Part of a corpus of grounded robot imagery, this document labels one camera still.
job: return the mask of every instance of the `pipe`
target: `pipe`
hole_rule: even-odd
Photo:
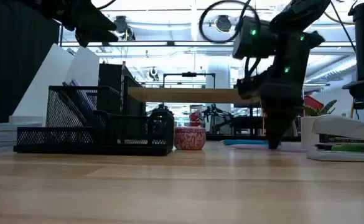
[[[331,80],[333,78],[342,78],[343,76],[357,70],[356,56],[349,56],[337,63],[321,69],[315,74],[306,78],[305,83],[317,83]]]

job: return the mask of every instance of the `wooden shelf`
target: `wooden shelf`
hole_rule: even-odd
[[[249,105],[260,101],[259,97],[243,100],[236,89],[129,87],[128,94],[141,102],[239,103]]]

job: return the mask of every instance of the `ceiling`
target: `ceiling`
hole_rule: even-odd
[[[95,6],[102,6],[109,0],[92,0]],[[162,73],[179,73],[189,71],[205,71],[208,67],[211,56],[230,56],[232,43],[228,45],[208,45],[208,46],[184,46],[161,47],[150,46],[153,41],[203,41],[198,32],[198,20],[203,10],[214,0],[117,0],[114,4],[103,10],[103,14],[111,20],[116,16],[126,16],[127,23],[132,27],[137,41],[147,42],[144,46],[136,46],[133,42],[129,47],[90,47],[102,57],[102,61],[108,63],[121,63],[123,60],[132,74],[140,81],[151,80],[148,72],[152,67],[156,67],[162,80]],[[289,0],[252,0],[250,5],[257,8],[262,20],[270,21],[278,14]],[[352,22],[352,17],[347,16],[347,12],[354,3],[354,0],[333,0],[341,18],[345,22]],[[232,24],[236,24],[236,18],[241,12],[241,6],[237,4],[225,4],[216,7],[208,13],[204,32],[211,39],[224,40],[233,33],[221,33],[210,26],[218,15],[228,15]],[[327,12],[334,18],[337,16],[330,6]],[[346,26],[348,33],[355,40],[355,28],[352,25]],[[347,43],[348,39],[340,24],[322,16],[306,31],[317,30],[327,42],[333,43],[333,47],[318,47],[311,52],[307,67],[307,77],[315,74],[327,66],[354,54],[352,48]],[[72,48],[77,51],[73,32],[67,30],[63,35],[63,47]],[[258,73],[267,69],[273,62],[273,58],[262,60],[258,66]],[[243,74],[243,63],[240,60],[230,59],[232,81]]]

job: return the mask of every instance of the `wooden table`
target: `wooden table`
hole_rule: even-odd
[[[259,97],[242,100],[236,89],[129,87],[128,94],[141,102],[238,103],[249,105],[260,101]]]
[[[0,153],[0,224],[364,224],[364,163],[235,150]]]

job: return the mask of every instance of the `potted plant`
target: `potted plant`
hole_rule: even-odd
[[[302,145],[304,146],[315,146],[319,144],[319,135],[312,133],[313,123],[318,116],[325,114],[331,114],[335,108],[331,108],[337,103],[337,100],[333,100],[327,103],[322,109],[312,108],[310,106],[304,106],[305,117],[301,117],[301,138]]]

